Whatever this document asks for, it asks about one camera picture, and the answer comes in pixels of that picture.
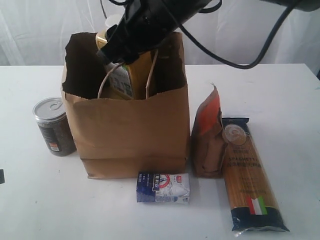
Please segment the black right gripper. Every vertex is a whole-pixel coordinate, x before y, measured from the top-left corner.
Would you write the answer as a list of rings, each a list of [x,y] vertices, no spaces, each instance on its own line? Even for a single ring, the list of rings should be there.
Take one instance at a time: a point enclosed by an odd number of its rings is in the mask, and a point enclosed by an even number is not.
[[[107,43],[97,55],[105,64],[132,63],[139,55],[155,49],[168,37],[178,24],[185,20],[184,0],[112,0],[124,7],[119,23],[110,27],[104,37]]]

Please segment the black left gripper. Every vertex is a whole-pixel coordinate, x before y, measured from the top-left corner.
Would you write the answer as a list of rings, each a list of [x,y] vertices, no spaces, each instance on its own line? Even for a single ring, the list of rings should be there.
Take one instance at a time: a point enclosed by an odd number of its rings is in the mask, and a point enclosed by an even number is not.
[[[0,184],[5,183],[5,175],[4,175],[4,170],[0,169]]]

